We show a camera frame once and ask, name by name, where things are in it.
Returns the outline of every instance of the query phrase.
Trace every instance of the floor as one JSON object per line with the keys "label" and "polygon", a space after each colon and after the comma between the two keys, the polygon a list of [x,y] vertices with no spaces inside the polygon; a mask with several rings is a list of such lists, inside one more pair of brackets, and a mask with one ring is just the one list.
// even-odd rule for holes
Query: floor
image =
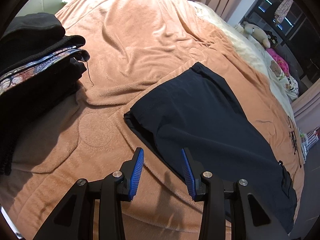
{"label": "floor", "polygon": [[290,233],[291,239],[298,237],[303,239],[320,214],[320,141],[309,150],[304,171],[301,206],[296,223]]}

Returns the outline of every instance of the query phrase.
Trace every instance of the silver screw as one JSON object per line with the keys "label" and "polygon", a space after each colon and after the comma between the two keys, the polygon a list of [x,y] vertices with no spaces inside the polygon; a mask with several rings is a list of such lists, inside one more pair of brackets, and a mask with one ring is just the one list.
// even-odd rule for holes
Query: silver screw
{"label": "silver screw", "polygon": [[85,184],[85,179],[78,179],[78,180],[77,180],[77,184],[78,184],[79,186],[84,185],[84,184]]}
{"label": "silver screw", "polygon": [[210,171],[205,171],[203,173],[203,176],[206,177],[206,178],[211,178],[212,177],[212,173]]}
{"label": "silver screw", "polygon": [[119,178],[122,175],[121,171],[115,171],[114,173],[112,173],[112,176]]}
{"label": "silver screw", "polygon": [[242,185],[242,186],[247,186],[248,182],[245,179],[240,179],[239,180],[239,184]]}

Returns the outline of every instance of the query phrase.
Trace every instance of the bed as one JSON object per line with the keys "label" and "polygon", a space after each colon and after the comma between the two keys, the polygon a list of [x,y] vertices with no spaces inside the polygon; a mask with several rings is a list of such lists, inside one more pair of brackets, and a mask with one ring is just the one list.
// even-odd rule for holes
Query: bed
{"label": "bed", "polygon": [[202,204],[123,120],[138,99],[196,62],[225,78],[283,162],[297,217],[304,171],[288,136],[292,109],[268,64],[236,30],[187,0],[72,0],[56,16],[67,35],[85,37],[90,77],[83,75],[75,95],[24,131],[10,176],[0,177],[0,203],[27,240],[77,179],[104,178],[136,147],[145,149],[145,163],[134,201],[123,204],[127,239],[198,239]]}

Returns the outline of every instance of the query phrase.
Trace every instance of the folded clothing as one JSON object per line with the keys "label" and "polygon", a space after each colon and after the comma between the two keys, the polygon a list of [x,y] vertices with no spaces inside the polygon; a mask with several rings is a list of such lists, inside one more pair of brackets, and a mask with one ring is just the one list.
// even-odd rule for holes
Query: folded clothing
{"label": "folded clothing", "polygon": [[46,13],[16,17],[0,40],[0,175],[11,172],[24,127],[77,90],[90,56],[82,36],[65,36]]}
{"label": "folded clothing", "polygon": [[297,197],[289,173],[247,120],[221,76],[201,63],[157,86],[124,115],[129,128],[178,177],[181,149],[221,179],[246,179],[289,233]]}

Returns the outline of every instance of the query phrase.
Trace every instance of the floral patterned garment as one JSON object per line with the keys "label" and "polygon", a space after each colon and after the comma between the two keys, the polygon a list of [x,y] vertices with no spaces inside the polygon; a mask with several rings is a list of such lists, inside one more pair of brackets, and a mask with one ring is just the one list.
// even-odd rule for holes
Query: floral patterned garment
{"label": "floral patterned garment", "polygon": [[13,71],[10,71],[9,73],[4,74],[0,77],[0,96],[7,90],[25,82],[26,80],[48,69],[55,63],[75,53],[81,56],[80,60],[82,62],[87,62],[90,59],[90,56],[86,50],[77,49],[76,46],[71,46],[55,51],[45,57],[33,62],[29,62]]}

